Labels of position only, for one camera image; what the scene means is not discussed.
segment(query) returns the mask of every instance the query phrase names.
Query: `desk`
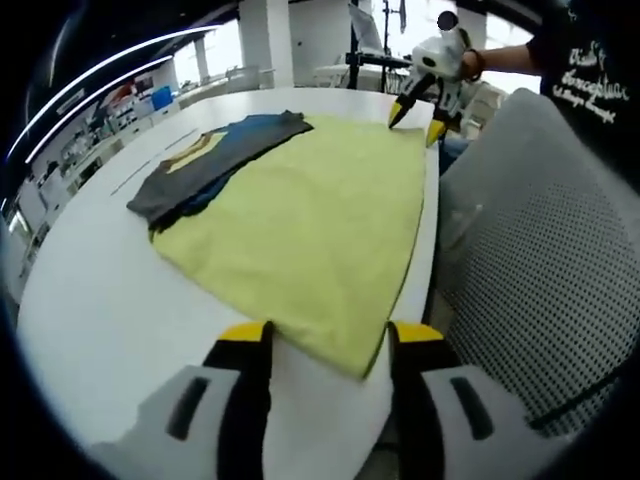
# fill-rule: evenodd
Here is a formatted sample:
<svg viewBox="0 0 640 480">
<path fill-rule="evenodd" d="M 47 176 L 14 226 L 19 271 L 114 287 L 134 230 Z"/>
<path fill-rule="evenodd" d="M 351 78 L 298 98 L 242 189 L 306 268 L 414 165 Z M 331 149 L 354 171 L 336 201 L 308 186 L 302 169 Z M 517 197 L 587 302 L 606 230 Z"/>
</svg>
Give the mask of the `desk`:
<svg viewBox="0 0 640 480">
<path fill-rule="evenodd" d="M 146 222 L 125 208 L 145 177 L 201 132 L 246 115 L 290 109 L 385 123 L 393 101 L 374 92 L 301 88 L 206 99 L 141 134 L 78 192 L 33 266 L 18 337 L 37 385 L 80 445 L 118 439 L 135 423 L 140 402 L 183 366 L 201 364 L 227 327 L 247 320 L 151 247 Z M 400 127 L 426 128 L 432 111 L 418 102 Z M 430 152 L 418 240 L 393 319 L 422 317 L 435 245 L 437 163 Z M 354 478 L 384 426 L 391 392 L 386 340 L 359 383 L 277 339 L 265 478 Z"/>
</svg>

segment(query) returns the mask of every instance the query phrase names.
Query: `white wall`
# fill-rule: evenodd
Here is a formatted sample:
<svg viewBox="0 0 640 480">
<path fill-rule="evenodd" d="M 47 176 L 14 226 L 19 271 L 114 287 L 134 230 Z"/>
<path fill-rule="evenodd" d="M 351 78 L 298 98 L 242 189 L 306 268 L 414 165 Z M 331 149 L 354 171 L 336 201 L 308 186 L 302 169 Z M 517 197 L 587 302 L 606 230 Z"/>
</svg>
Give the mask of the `white wall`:
<svg viewBox="0 0 640 480">
<path fill-rule="evenodd" d="M 245 67 L 271 68 L 265 0 L 243 0 L 239 5 L 240 44 Z"/>
<path fill-rule="evenodd" d="M 315 68 L 333 65 L 349 51 L 351 18 L 348 4 L 348 0 L 309 0 L 289 5 L 296 85 L 307 84 L 313 78 Z"/>
</svg>

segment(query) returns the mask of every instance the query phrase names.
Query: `window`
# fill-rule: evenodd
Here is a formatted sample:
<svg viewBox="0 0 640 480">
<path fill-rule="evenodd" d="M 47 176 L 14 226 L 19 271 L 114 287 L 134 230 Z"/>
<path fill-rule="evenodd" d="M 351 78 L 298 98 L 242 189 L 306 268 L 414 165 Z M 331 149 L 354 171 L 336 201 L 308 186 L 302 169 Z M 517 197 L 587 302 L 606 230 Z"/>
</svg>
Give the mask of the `window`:
<svg viewBox="0 0 640 480">
<path fill-rule="evenodd" d="M 384 45 L 384 7 L 383 0 L 372 0 L 372 15 Z M 389 8 L 398 10 L 400 0 L 389 0 Z M 407 28 L 400 33 L 400 15 L 389 15 L 389 48 L 391 55 L 402 57 L 410 54 L 420 42 L 429 37 L 440 35 L 437 20 L 445 10 L 457 12 L 453 0 L 406 0 Z"/>
<path fill-rule="evenodd" d="M 196 46 L 193 42 L 182 47 L 173 57 L 178 85 L 182 87 L 187 81 L 200 83 L 200 72 L 196 60 Z"/>
<path fill-rule="evenodd" d="M 242 48 L 238 21 L 221 25 L 204 37 L 207 70 L 213 77 L 225 73 L 230 68 L 242 66 Z"/>
<path fill-rule="evenodd" d="M 497 17 L 487 15 L 487 43 L 486 49 L 502 48 L 527 43 L 533 35 L 526 30 Z M 513 93 L 518 88 L 528 88 L 535 93 L 540 92 L 540 77 L 533 75 L 520 75 L 517 73 L 485 72 L 482 80 L 504 90 Z"/>
</svg>

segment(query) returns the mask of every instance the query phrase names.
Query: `white chair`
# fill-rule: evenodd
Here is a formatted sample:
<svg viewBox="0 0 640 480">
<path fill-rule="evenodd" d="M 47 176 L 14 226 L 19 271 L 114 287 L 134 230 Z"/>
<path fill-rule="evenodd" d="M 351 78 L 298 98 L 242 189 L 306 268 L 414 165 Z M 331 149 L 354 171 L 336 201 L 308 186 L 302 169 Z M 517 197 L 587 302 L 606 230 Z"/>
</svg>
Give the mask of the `white chair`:
<svg viewBox="0 0 640 480">
<path fill-rule="evenodd" d="M 517 394 L 543 434 L 580 431 L 638 339 L 640 197 L 527 90 L 504 102 L 440 192 L 433 323 L 452 319 L 463 361 Z"/>
</svg>

